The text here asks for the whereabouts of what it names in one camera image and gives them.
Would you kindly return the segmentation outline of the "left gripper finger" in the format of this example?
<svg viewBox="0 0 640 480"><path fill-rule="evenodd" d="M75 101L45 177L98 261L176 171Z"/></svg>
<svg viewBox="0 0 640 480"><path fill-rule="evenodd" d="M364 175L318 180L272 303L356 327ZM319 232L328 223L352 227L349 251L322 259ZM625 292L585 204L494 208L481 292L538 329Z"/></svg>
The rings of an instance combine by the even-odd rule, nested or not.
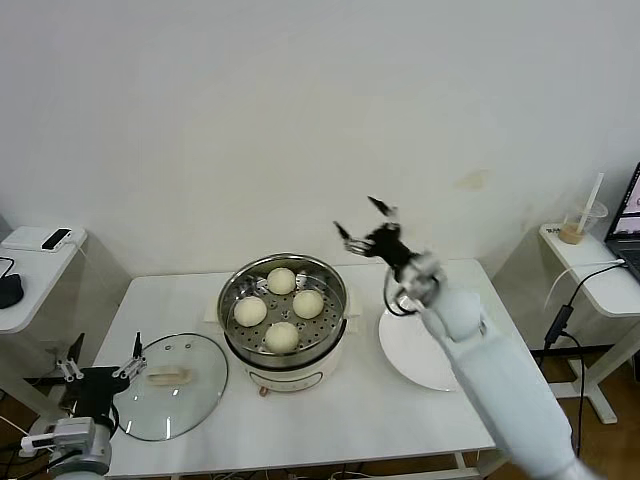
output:
<svg viewBox="0 0 640 480"><path fill-rule="evenodd" d="M69 347L66 355L56 361L57 368L62 372L66 381L82 380L84 374L78 367L77 361L81 354L85 334L81 333Z"/></svg>
<svg viewBox="0 0 640 480"><path fill-rule="evenodd" d="M146 357L144 356L144 348L141 340L141 333L137 332L132 357L116 371L112 373L113 378L120 379L133 379L137 376L147 365Z"/></svg>

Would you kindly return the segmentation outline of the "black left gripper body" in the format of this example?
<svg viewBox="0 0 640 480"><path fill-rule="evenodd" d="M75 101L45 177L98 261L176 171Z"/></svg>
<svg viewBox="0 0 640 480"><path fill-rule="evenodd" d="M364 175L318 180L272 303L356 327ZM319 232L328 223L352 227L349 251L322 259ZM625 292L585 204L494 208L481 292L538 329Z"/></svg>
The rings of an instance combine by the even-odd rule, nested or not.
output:
<svg viewBox="0 0 640 480"><path fill-rule="evenodd" d="M69 384L75 400L74 417L107 418L113 399L129 388L129 379L117 373L118 367L90 367Z"/></svg>

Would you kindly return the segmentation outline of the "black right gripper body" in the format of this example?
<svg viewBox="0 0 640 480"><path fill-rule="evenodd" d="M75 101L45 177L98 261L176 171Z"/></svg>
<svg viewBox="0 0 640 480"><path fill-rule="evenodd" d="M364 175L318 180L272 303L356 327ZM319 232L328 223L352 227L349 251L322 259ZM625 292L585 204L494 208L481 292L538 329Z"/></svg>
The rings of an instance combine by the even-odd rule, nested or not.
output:
<svg viewBox="0 0 640 480"><path fill-rule="evenodd" d="M394 273L401 272L417 253L401 241L401 227L397 223L384 223L367 236L370 257L381 258Z"/></svg>

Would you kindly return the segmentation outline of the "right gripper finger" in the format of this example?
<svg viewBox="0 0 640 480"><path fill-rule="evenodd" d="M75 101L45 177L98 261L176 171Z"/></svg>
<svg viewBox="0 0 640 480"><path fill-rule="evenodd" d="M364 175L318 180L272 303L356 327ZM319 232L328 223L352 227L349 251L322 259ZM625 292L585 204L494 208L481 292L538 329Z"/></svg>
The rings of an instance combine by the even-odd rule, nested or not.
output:
<svg viewBox="0 0 640 480"><path fill-rule="evenodd" d="M401 230L396 207L390 206L384 201L372 196L368 196L368 200L384 217L383 223L379 227L377 227L377 230Z"/></svg>
<svg viewBox="0 0 640 480"><path fill-rule="evenodd" d="M347 230L337 221L333 222L342 240L346 251L353 254L369 254L373 248L373 242L369 239L352 237Z"/></svg>

